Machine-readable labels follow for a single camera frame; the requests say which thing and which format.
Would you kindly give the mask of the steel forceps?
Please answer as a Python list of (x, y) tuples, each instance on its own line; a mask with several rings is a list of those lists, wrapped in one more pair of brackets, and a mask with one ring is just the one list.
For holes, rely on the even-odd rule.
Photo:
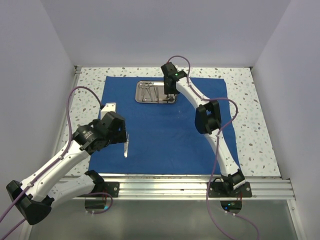
[(126, 142), (124, 143), (124, 157), (127, 158), (128, 157), (128, 151), (129, 151), (129, 134), (126, 133)]

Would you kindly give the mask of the steel instrument tray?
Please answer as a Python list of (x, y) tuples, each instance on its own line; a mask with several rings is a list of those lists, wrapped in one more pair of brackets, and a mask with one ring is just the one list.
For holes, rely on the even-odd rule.
[(151, 92), (154, 95), (155, 99), (165, 99), (165, 98), (175, 98), (175, 103), (177, 101), (177, 95), (176, 94), (169, 94), (166, 95), (164, 93), (164, 82), (163, 81), (150, 81), (150, 80), (141, 80), (136, 84), (136, 90), (135, 90), (135, 101), (137, 103), (141, 104), (157, 104), (150, 101), (144, 102), (142, 101), (142, 90), (139, 88), (140, 83), (149, 83)]

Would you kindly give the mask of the blue surgical cloth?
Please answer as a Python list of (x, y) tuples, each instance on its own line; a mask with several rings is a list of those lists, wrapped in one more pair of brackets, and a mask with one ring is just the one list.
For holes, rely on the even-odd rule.
[(219, 174), (209, 142), (195, 127), (196, 111), (190, 102), (179, 94), (173, 104), (139, 103), (139, 80), (106, 78), (102, 102), (116, 103), (129, 144), (111, 144), (93, 153), (89, 169), (103, 174)]

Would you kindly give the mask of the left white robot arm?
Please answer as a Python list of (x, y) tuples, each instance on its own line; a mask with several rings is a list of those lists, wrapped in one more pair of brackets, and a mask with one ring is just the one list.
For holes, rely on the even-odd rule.
[(88, 170), (60, 187), (56, 184), (93, 153), (126, 141), (125, 118), (114, 111), (78, 127), (61, 151), (33, 175), (8, 183), (6, 190), (13, 205), (30, 225), (36, 225), (49, 215), (54, 205), (82, 195), (101, 196), (105, 193), (106, 183), (94, 170)]

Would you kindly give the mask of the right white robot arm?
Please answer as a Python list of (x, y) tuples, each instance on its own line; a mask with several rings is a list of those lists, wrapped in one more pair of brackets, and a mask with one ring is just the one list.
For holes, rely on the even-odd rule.
[[(237, 117), (237, 104), (227, 97), (208, 98), (194, 85), (188, 72), (179, 71), (170, 61), (162, 65), (161, 70), (164, 93), (182, 94), (194, 107), (195, 128), (204, 135), (214, 152), (213, 165), (219, 165), (223, 192), (227, 196), (235, 196), (246, 183), (246, 179), (225, 142), (223, 130)], [(235, 107), (235, 115), (227, 123), (222, 121), (219, 101), (227, 101)]]

